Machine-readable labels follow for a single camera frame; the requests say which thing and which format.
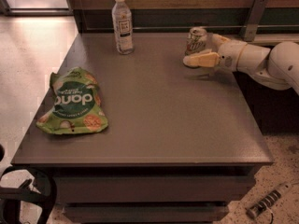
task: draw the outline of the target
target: silver can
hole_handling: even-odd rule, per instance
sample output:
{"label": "silver can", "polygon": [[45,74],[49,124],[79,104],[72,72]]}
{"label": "silver can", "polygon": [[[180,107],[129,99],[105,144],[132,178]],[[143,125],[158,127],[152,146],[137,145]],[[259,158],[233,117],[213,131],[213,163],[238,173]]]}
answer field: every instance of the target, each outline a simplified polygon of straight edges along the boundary
{"label": "silver can", "polygon": [[187,38],[187,48],[185,55],[200,52],[206,48],[206,30],[202,27],[190,29]]}

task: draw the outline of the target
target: plastic bottle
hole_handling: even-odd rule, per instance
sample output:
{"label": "plastic bottle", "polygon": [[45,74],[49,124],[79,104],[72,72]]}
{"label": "plastic bottle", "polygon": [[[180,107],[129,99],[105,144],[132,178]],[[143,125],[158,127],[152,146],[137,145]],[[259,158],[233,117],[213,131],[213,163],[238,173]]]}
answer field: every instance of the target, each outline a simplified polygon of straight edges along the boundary
{"label": "plastic bottle", "polygon": [[116,47],[120,54],[129,54],[134,51],[132,13],[125,4],[125,0],[115,0],[112,9],[113,28]]}

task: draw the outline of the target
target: table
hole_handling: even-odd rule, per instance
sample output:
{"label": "table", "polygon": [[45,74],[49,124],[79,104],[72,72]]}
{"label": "table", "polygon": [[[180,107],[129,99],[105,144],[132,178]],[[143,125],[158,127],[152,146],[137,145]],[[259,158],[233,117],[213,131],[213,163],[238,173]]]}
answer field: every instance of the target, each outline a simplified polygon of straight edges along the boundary
{"label": "table", "polygon": [[273,162],[232,73],[183,65],[185,34],[135,34],[120,55],[113,34],[81,34],[59,73],[80,66],[99,82],[109,126],[50,135],[36,119],[12,161],[41,169],[74,222],[204,222],[254,186]]}

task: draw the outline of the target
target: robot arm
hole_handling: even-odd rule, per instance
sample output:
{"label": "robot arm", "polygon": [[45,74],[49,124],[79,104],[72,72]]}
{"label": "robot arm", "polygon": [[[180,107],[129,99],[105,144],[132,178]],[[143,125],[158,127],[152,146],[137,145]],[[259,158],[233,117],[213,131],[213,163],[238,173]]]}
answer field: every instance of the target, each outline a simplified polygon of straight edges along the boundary
{"label": "robot arm", "polygon": [[214,67],[248,74],[258,83],[275,90],[293,87],[299,94],[299,45],[282,42],[272,50],[244,41],[213,35],[217,52],[203,50],[185,56],[189,67]]}

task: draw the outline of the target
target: terrazzo floor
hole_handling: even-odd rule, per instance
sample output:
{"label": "terrazzo floor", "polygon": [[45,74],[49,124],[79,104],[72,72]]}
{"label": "terrazzo floor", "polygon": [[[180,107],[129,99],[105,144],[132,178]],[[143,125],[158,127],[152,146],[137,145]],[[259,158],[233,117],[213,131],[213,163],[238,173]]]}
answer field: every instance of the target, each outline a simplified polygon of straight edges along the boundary
{"label": "terrazzo floor", "polygon": [[[8,18],[0,15],[0,144],[6,151],[0,162],[1,169],[10,164],[48,90],[50,73],[59,69],[77,33],[72,17]],[[282,182],[299,182],[299,131],[265,134],[264,140],[273,154],[274,164],[258,172],[255,187],[241,201],[231,202],[230,213],[215,224],[268,224],[269,211],[253,221],[247,217],[246,208]],[[28,176],[25,172],[6,175],[1,186],[18,187]],[[272,207],[273,223],[299,224],[298,204],[299,185],[295,185]],[[36,223],[39,213],[35,206],[23,203],[21,223]],[[63,207],[57,204],[48,223],[72,222],[64,217]]]}

